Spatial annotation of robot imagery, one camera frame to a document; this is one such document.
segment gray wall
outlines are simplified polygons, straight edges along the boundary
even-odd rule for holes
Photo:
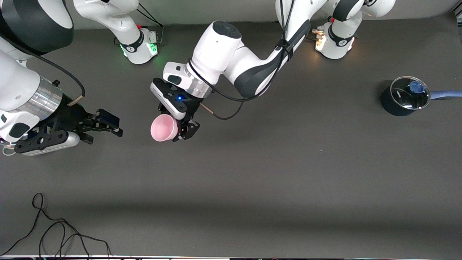
[[[393,10],[382,19],[427,18],[448,12],[458,0],[396,0]],[[74,9],[73,1],[66,0],[76,29],[103,28],[82,18]],[[156,19],[165,25],[208,24],[214,20],[228,22],[276,21],[274,0],[140,0]],[[130,14],[136,23],[152,25],[138,12]],[[326,17],[319,11],[313,20]]]

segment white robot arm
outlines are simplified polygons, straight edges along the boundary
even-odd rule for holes
[[[138,28],[127,15],[136,10],[138,0],[74,0],[74,6],[82,17],[111,30],[131,63],[143,64],[157,55],[156,32]]]
[[[62,0],[0,0],[0,144],[3,152],[27,156],[93,143],[87,131],[122,136],[119,118],[100,109],[96,114],[66,96],[25,65],[35,56],[72,42],[73,23]]]
[[[394,1],[276,0],[276,14],[284,35],[265,60],[259,59],[243,44],[241,34],[234,26],[213,22],[197,43],[188,64],[168,62],[163,72],[163,79],[167,82],[160,78],[153,80],[151,92],[160,101],[162,115],[158,118],[162,120],[154,120],[152,137],[156,141],[190,138],[199,128],[199,124],[192,120],[194,113],[212,90],[218,92],[214,85],[221,74],[244,97],[234,101],[245,102],[263,94],[278,70],[290,60],[310,32],[310,19],[319,9],[334,15],[338,19],[335,24],[341,24],[331,26],[336,32],[332,33],[330,42],[325,41],[325,45],[332,44],[331,50],[326,48],[326,51],[335,53],[333,58],[340,58],[338,53],[344,51],[344,46],[346,49],[351,47],[348,43],[351,43],[362,20],[360,10],[370,15],[385,14]],[[172,120],[164,120],[165,115],[171,116]]]

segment table surface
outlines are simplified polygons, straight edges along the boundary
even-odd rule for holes
[[[236,23],[261,58],[278,24]],[[462,102],[438,100],[400,118],[378,101],[387,81],[422,79],[431,90],[462,90],[462,45],[454,15],[365,21],[353,50],[329,60],[305,42],[271,88],[220,121],[205,110],[194,138],[152,140],[158,101],[149,85],[168,61],[186,62],[206,25],[165,29],[160,55],[133,65],[109,30],[77,31],[46,55],[86,86],[87,111],[121,119],[124,137],[93,133],[93,145],[37,157],[0,157],[0,248],[25,235],[36,192],[52,217],[105,239],[113,254],[280,258],[462,256]],[[37,60],[29,67],[78,87]],[[217,85],[237,95],[224,77]],[[212,95],[219,115],[238,107]],[[37,254],[50,222],[11,254]],[[45,239],[59,244],[56,228]],[[91,254],[105,254],[88,242]],[[69,254],[83,254],[78,243]]]

